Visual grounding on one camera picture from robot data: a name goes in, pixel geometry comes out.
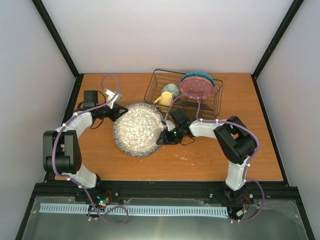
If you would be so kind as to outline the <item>black rimmed cream plate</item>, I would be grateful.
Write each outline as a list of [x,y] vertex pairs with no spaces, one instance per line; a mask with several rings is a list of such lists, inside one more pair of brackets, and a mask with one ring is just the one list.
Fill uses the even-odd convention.
[[[187,100],[177,100],[172,108],[173,109],[183,109],[185,112],[187,113],[196,113],[198,110],[198,102],[193,102],[193,101],[187,101]],[[201,103],[200,104],[200,109],[199,109],[200,113],[213,113],[214,110],[209,107],[207,104],[205,103]]]

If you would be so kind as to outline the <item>black wire dish rack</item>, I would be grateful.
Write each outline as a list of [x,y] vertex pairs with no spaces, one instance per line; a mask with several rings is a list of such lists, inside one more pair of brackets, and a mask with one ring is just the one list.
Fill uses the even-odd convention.
[[[174,111],[175,109],[172,108],[173,105],[171,106],[170,109],[168,109],[169,106],[153,104],[153,102],[161,95],[161,91],[165,85],[175,84],[179,87],[180,80],[185,74],[186,73],[183,73],[183,72],[155,69],[153,71],[150,83],[144,95],[144,102],[154,105],[155,107],[158,108],[159,111],[163,112],[164,114],[171,113],[172,111]],[[190,98],[188,94],[182,94],[180,92],[179,96],[177,96],[176,98],[173,98],[174,103],[178,100],[198,102],[197,112],[189,113],[184,111],[185,114],[188,115],[190,119],[194,119],[196,117],[196,114],[198,114],[198,117],[202,119],[209,119],[209,120],[216,119],[217,116],[220,114],[220,110],[221,110],[223,81],[215,78],[213,78],[213,80],[215,82],[215,92],[212,97],[205,100],[201,100],[200,98],[197,98],[193,94],[191,96],[193,96],[194,98]],[[210,108],[213,109],[213,112],[212,113],[200,112],[201,103],[207,104]]]

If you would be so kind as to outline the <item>blue dotted plate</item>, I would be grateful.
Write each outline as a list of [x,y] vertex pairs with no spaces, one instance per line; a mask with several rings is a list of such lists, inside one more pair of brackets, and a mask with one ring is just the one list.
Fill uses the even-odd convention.
[[180,79],[180,82],[184,81],[188,77],[202,77],[202,78],[205,78],[206,80],[210,81],[210,83],[212,84],[213,87],[216,86],[214,79],[209,74],[207,74],[205,72],[200,72],[200,71],[188,72]]

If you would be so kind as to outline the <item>green ceramic bowl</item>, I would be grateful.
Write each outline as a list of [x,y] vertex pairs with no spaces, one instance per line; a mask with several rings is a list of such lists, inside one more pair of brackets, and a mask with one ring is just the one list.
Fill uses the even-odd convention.
[[176,98],[180,95],[180,89],[177,85],[173,84],[173,83],[169,83],[166,84],[162,90],[161,90],[161,94],[163,92],[170,92],[173,98]]

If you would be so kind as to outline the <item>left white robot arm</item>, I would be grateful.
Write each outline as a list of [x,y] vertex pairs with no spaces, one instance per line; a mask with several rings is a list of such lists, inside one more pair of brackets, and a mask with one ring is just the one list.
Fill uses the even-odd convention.
[[100,177],[89,171],[82,163],[78,138],[95,120],[105,118],[115,122],[128,112],[118,104],[122,95],[109,89],[104,90],[104,103],[99,104],[97,90],[86,90],[84,100],[78,105],[67,122],[55,130],[46,131],[42,137],[43,168],[47,173],[66,177],[79,188],[86,188],[92,201],[103,198],[104,188],[99,185]]

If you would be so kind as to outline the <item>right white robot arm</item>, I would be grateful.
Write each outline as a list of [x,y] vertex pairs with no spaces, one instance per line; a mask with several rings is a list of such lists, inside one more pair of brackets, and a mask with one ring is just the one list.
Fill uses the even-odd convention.
[[158,145],[181,144],[185,136],[215,139],[228,160],[228,172],[223,194],[234,202],[244,192],[251,159],[260,149],[258,138],[246,128],[237,116],[226,120],[191,120],[181,108],[174,110],[165,121]]

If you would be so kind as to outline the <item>grey speckled large plate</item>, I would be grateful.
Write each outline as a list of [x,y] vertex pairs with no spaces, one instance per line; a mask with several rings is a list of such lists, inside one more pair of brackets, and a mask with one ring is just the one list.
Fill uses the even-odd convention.
[[126,108],[128,112],[113,125],[115,144],[131,157],[152,155],[161,147],[157,140],[164,130],[164,117],[156,107],[144,102],[132,103]]

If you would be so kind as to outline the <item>yellow mug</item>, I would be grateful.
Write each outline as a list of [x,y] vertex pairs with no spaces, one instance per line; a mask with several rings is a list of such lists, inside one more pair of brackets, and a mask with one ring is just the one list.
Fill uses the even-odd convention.
[[172,102],[173,102],[172,94],[169,91],[164,91],[156,100],[153,101],[153,104],[170,106]]

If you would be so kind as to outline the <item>pink plate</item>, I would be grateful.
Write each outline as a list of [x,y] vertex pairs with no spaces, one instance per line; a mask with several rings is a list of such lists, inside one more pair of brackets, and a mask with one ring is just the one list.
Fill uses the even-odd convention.
[[180,82],[179,90],[190,98],[194,98],[194,95],[201,100],[207,100],[214,95],[215,86],[205,77],[189,76]]

